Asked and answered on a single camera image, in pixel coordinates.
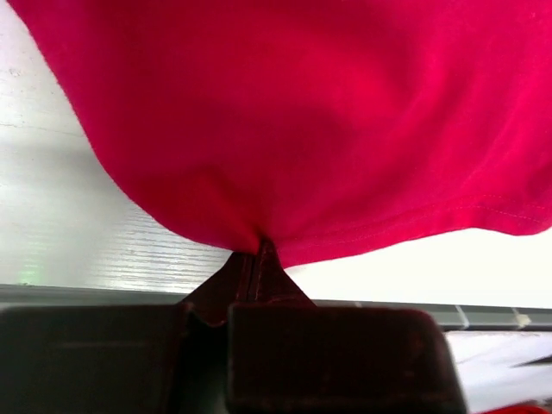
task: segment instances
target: table surface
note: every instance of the table surface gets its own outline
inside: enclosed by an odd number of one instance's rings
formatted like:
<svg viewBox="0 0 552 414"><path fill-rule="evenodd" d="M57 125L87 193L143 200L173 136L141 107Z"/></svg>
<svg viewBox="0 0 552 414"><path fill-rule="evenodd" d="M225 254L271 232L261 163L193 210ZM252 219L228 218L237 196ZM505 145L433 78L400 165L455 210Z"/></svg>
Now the table surface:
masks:
<svg viewBox="0 0 552 414"><path fill-rule="evenodd" d="M125 198L3 0L0 108L0 284L189 292L229 256ZM552 309L550 246L471 229L288 272L313 298Z"/></svg>

